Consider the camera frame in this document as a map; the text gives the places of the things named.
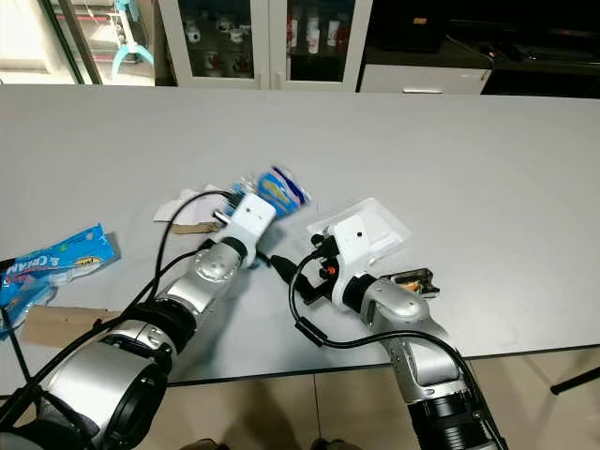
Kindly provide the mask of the black chair leg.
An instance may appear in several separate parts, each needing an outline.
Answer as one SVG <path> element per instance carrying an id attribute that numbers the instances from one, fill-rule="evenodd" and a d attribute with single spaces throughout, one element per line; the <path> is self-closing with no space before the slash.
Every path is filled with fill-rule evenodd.
<path id="1" fill-rule="evenodd" d="M 564 382 L 553 384 L 551 386 L 551 394 L 557 396 L 565 393 L 567 390 L 575 389 L 575 387 L 595 381 L 595 379 L 600 379 L 600 366 L 589 369 L 589 371 L 578 374 L 573 378 L 566 379 Z"/>

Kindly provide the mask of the clear plastic tray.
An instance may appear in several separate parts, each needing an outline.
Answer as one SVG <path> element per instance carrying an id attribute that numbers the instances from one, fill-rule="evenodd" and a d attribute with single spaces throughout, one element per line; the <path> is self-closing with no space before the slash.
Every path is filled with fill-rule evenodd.
<path id="1" fill-rule="evenodd" d="M 399 221 L 374 197 L 368 197 L 361 202 L 349 205 L 341 213 L 309 223 L 306 232 L 308 234 L 326 234 L 327 228 L 352 216 L 363 219 L 365 224 L 365 237 L 369 241 L 368 264 L 374 264 L 382 258 L 398 252 L 412 236 L 408 227 L 404 226 L 402 221 Z"/>

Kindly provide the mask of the flat brown cardboard sheet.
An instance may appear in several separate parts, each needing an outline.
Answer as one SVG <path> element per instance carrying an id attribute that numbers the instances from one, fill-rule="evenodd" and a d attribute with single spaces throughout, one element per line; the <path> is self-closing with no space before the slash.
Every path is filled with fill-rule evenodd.
<path id="1" fill-rule="evenodd" d="M 76 306 L 34 306 L 19 326 L 22 342 L 63 348 L 97 322 L 119 316 L 119 311 Z"/>

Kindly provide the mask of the white crumpled tissue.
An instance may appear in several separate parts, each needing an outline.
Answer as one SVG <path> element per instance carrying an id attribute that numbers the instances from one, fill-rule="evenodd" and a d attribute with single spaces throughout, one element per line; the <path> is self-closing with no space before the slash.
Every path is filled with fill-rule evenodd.
<path id="1" fill-rule="evenodd" d="M 227 210 L 227 198 L 223 194 L 206 194 L 198 199 L 200 191 L 191 188 L 181 189 L 179 197 L 162 204 L 153 215 L 155 222 L 167 222 L 174 218 L 174 226 L 198 226 L 202 223 L 216 222 L 214 213 Z"/>

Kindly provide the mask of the white drawer unit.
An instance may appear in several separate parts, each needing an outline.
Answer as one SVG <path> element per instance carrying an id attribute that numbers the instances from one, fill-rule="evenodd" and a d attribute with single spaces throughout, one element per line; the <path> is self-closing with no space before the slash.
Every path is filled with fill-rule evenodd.
<path id="1" fill-rule="evenodd" d="M 360 93 L 480 95 L 491 69 L 365 64 Z"/>

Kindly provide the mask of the glass sliding door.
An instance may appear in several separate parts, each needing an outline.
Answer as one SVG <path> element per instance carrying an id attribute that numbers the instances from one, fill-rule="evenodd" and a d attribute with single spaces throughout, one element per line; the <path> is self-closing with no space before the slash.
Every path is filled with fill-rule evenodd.
<path id="1" fill-rule="evenodd" d="M 166 59 L 154 49 L 154 0 L 138 4 L 155 63 L 136 63 L 131 55 L 113 77 L 114 0 L 1 0 L 1 83 L 153 86 L 156 64 Z"/>

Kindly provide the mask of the white glass door cabinet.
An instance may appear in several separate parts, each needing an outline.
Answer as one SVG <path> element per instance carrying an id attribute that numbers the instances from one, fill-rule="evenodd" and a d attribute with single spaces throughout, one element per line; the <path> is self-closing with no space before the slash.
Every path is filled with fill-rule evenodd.
<path id="1" fill-rule="evenodd" d="M 181 87 L 356 90 L 373 0 L 159 0 Z"/>

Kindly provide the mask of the small brown cardboard strip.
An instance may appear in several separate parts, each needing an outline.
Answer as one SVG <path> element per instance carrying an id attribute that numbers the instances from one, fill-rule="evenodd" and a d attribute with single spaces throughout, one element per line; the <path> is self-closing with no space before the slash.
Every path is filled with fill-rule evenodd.
<path id="1" fill-rule="evenodd" d="M 221 228 L 217 222 L 202 222 L 198 224 L 172 224 L 169 232 L 172 234 L 210 234 Z"/>

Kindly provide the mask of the torn blue wrapper piece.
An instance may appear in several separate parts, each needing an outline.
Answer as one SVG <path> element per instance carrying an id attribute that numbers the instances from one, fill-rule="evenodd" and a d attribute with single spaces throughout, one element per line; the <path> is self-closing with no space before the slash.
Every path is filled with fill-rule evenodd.
<path id="1" fill-rule="evenodd" d="M 8 294 L 3 292 L 3 309 L 8 322 L 1 319 L 0 341 L 5 341 L 17 327 L 24 323 L 25 314 L 37 305 L 44 305 L 54 295 L 49 284 L 34 284 L 33 287 L 18 288 Z"/>

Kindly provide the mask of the black counter unit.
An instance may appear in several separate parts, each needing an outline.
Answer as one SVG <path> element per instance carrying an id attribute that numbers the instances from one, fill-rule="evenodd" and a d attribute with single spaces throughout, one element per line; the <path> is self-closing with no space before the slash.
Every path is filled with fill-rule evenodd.
<path id="1" fill-rule="evenodd" d="M 365 64 L 485 68 L 480 95 L 600 99 L 600 0 L 374 0 Z"/>

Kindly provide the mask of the large blue cream biscuit bag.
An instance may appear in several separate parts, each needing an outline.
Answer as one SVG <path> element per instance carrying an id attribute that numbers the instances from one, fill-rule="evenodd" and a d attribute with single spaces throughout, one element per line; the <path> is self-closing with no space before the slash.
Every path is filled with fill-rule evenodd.
<path id="1" fill-rule="evenodd" d="M 54 288 L 55 295 L 57 288 L 95 273 L 116 258 L 112 241 L 102 224 L 96 223 L 65 237 L 60 243 L 14 258 L 1 270 L 0 306 L 3 305 L 3 293 L 46 283 Z"/>

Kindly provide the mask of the small blue snack bag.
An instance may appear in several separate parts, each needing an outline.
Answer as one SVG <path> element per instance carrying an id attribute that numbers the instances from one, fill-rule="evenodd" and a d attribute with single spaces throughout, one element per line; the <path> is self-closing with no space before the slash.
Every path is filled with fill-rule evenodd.
<path id="1" fill-rule="evenodd" d="M 294 214 L 311 202 L 311 197 L 300 188 L 292 173 L 278 164 L 257 177 L 254 189 L 258 197 L 275 207 L 278 216 Z"/>

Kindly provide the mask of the thin black rod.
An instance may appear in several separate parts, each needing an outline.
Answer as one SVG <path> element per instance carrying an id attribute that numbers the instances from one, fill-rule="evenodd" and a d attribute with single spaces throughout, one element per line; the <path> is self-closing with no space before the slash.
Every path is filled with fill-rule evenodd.
<path id="1" fill-rule="evenodd" d="M 24 357 L 24 352 L 19 344 L 17 335 L 16 335 L 16 326 L 13 325 L 11 321 L 11 317 L 8 316 L 8 312 L 5 310 L 4 306 L 0 306 L 0 314 L 1 318 L 3 318 L 4 327 L 7 330 L 7 339 L 9 344 L 14 351 L 14 359 L 16 359 L 18 368 L 21 369 L 22 377 L 26 382 L 30 382 L 33 377 L 29 372 L 29 368 L 27 368 L 27 364 Z"/>

